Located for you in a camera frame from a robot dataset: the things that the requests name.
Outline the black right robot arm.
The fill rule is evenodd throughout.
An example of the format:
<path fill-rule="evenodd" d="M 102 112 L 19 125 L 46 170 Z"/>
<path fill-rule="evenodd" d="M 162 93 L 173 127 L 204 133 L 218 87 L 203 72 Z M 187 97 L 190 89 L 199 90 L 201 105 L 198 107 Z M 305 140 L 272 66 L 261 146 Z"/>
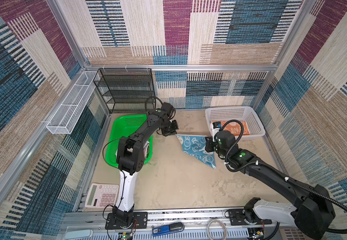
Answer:
<path fill-rule="evenodd" d="M 232 172 L 241 172 L 266 184 L 290 202 L 290 206 L 252 198 L 244 207 L 245 220 L 255 224 L 258 219 L 275 220 L 298 228 L 303 234 L 320 240 L 328 233 L 347 234 L 347 229 L 331 229 L 335 218 L 334 206 L 347 213 L 347 206 L 332 199 L 326 188 L 297 181 L 265 163 L 254 153 L 242 149 L 238 142 L 244 126 L 238 120 L 211 124 L 212 135 L 207 137 L 205 150 L 215 152 Z"/>

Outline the blue patterned towel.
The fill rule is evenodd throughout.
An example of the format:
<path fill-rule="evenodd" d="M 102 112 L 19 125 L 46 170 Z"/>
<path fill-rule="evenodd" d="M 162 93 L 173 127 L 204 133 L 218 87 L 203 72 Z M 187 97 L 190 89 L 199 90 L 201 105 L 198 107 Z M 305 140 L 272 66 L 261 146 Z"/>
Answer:
<path fill-rule="evenodd" d="M 216 169 L 214 153 L 208 153 L 205 150 L 205 136 L 199 135 L 176 135 L 182 150 L 189 156 L 192 156 L 200 162 L 206 164 L 212 169 Z"/>

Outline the orange bunny pattern towel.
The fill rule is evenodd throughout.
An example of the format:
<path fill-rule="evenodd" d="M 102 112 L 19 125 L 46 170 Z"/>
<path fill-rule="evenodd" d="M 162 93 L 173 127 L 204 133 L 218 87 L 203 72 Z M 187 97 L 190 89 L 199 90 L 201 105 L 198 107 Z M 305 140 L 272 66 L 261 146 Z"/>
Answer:
<path fill-rule="evenodd" d="M 243 125 L 243 135 L 249 136 L 250 131 L 248 129 L 247 123 L 245 121 L 240 121 L 240 122 Z M 225 123 L 226 121 L 212 121 L 210 126 L 212 127 L 213 130 L 218 131 L 219 128 L 221 128 Z M 236 122 L 232 122 L 232 123 L 229 123 L 223 130 L 229 131 L 231 134 L 238 137 L 241 132 L 241 126 Z"/>

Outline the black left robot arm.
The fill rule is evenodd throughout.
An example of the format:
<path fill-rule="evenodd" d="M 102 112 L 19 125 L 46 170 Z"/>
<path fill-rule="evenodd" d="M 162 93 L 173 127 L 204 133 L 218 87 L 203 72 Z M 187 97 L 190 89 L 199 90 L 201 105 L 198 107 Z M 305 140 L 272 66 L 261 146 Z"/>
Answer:
<path fill-rule="evenodd" d="M 134 191 L 138 172 L 147 159 L 149 138 L 160 130 L 164 137 L 176 135 L 177 121 L 175 108 L 169 103 L 162 103 L 160 108 L 146 111 L 147 119 L 130 136 L 120 138 L 117 150 L 117 164 L 120 170 L 120 195 L 113 206 L 112 214 L 117 222 L 129 226 L 134 221 Z"/>

